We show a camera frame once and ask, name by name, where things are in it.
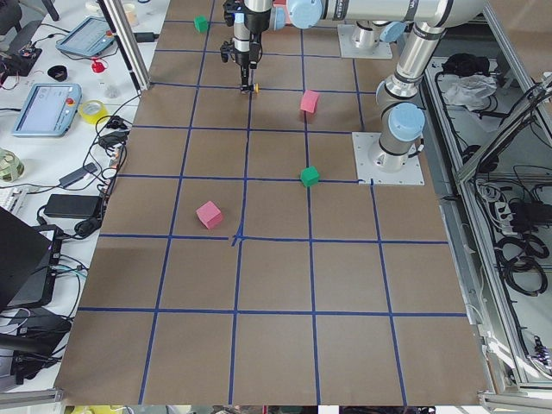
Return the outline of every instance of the yellow object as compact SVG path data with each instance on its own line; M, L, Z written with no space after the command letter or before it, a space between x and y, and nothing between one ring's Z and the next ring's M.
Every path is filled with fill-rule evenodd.
M106 122L109 115L102 101L86 101L78 106L78 113L86 122L93 125L98 121Z
M71 414L123 414L122 405L77 405Z

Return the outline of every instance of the white desk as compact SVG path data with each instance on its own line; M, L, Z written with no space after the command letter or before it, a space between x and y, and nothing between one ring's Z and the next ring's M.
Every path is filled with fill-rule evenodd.
M144 4L135 2L140 24L134 27L133 30L136 32L153 31L159 33L169 2L170 0L155 0L154 2ZM85 0L58 0L55 7L60 13L60 20L53 22L50 16L47 16L44 19L44 23L70 30L82 22L86 16ZM34 36L34 40L56 32L58 30L55 28L40 26ZM1 106L21 107L33 84L54 82L47 76L47 69L54 65L64 65L68 68L69 77L66 82L81 85L83 102L89 99L101 99L106 103L110 114L113 114L120 104L136 95L135 88L120 53L106 58L106 60L110 65L109 71L112 74L117 73L119 75L117 86L121 91L121 95L114 99L107 99L97 94L97 81L94 79L91 71L91 62L89 60L70 60L61 54L55 48L55 42L59 38L60 36L46 39L37 45L37 47L43 49L43 52L37 60L33 71L28 77L20 78L19 85L13 91L0 90ZM139 45L147 67L151 65L155 46L156 43L141 43ZM109 54L113 50L115 48L111 47L105 53ZM5 86L10 88L14 83L15 78L9 78ZM139 102L139 99L132 101L123 107L118 112L118 115L132 122ZM60 138L17 138L10 133L17 115L15 112L0 112L0 147L13 151L25 165L25 173L13 183L14 185L19 183L57 185L60 177L82 166L83 159L96 135L93 125L86 123L79 115L76 115L69 131ZM107 166L109 159L102 148L96 146L92 154L102 165ZM89 182L89 179L81 180L71 188L82 188ZM97 195L97 188L96 183L93 183L86 190L80 192L55 189L43 194L27 195L25 204L18 213L19 218L29 225L36 225L36 211L47 202L50 194L64 192ZM78 222L78 220L70 219L47 220L48 223L56 224L69 234L73 233L73 227ZM96 232L84 241L64 242L62 253L89 265L97 243L98 234L99 232ZM63 263L73 267L71 262ZM78 292L78 281L75 276L59 278L56 280L52 302L46 308L58 315L68 315L75 304L75 300L80 297L84 283L81 280L81 290ZM67 338L68 336L62 340L60 347L65 345ZM52 388L59 370L60 364L43 369L34 379L25 380L22 386L18 386L11 391L40 391Z

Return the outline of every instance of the tape roll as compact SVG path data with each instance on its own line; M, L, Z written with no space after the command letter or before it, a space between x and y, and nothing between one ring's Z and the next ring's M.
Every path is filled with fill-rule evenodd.
M108 120L107 108L102 101L86 101L78 106L78 113L83 119L95 125L100 122L106 122Z

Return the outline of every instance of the blue joint cap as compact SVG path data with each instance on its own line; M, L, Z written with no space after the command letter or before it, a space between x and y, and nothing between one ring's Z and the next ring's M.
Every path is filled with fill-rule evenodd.
M379 39L385 43L391 43L392 41L396 41L401 34L405 32L405 30L405 23L391 22L386 26L386 28L384 28L383 32L381 32Z
M243 24L245 22L245 16L243 13L234 13L234 23Z
M274 8L274 31L285 27L285 10L281 7Z
M296 28L311 28L322 16L321 0L287 0L287 11Z
M416 140L423 131L425 115L413 103L400 103L389 114L389 130L402 142Z

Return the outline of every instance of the black monitor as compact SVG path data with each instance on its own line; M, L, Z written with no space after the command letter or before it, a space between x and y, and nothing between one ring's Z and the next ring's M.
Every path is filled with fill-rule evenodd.
M51 242L0 208L0 311L21 290L51 247Z

